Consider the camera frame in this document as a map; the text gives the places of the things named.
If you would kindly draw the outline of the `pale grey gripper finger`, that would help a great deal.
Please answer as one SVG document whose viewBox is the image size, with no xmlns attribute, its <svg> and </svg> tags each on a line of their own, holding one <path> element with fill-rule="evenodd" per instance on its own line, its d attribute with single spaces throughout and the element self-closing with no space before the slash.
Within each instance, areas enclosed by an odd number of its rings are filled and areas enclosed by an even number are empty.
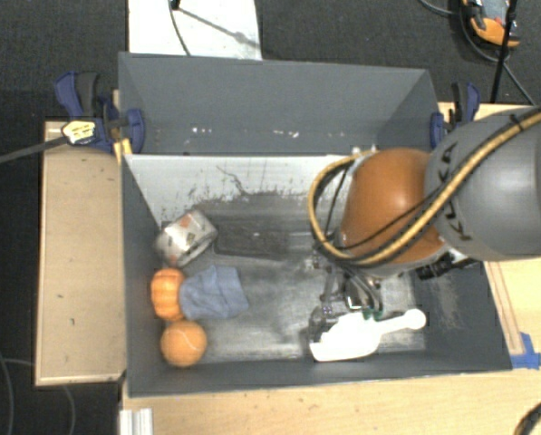
<svg viewBox="0 0 541 435">
<path fill-rule="evenodd" d="M 308 321 L 308 339 L 320 340 L 338 322 L 338 315 L 331 306 L 316 306 Z"/>
</svg>

